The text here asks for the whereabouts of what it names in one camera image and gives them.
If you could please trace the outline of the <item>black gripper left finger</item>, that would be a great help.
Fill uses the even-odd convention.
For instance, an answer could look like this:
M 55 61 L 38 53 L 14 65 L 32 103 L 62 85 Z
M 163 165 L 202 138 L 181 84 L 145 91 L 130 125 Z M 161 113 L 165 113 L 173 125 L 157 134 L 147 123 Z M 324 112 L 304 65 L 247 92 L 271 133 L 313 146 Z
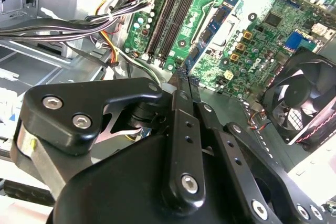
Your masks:
M 205 201 L 199 78 L 178 68 L 168 83 L 148 78 L 36 86 L 23 99 L 12 156 L 18 168 L 43 182 L 54 198 L 92 165 L 94 144 L 127 130 L 151 128 L 168 140 L 162 193 L 177 206 Z

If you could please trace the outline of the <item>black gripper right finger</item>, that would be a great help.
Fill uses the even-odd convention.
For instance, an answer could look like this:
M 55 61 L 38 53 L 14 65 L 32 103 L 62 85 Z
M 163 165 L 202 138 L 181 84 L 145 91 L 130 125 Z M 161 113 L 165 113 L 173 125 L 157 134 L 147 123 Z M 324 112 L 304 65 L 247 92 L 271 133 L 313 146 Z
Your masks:
M 211 147 L 229 182 L 235 223 L 328 223 L 325 213 L 240 125 L 222 125 L 188 78 L 204 146 Z

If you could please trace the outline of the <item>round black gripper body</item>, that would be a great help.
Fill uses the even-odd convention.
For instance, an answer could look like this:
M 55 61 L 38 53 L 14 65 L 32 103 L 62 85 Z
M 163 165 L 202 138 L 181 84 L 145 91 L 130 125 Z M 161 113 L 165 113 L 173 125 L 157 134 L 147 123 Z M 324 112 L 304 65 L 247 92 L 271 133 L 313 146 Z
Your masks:
M 133 144 L 73 177 L 58 197 L 53 223 L 253 223 L 217 159 L 203 154 L 206 199 L 188 216 L 163 200 L 167 140 Z

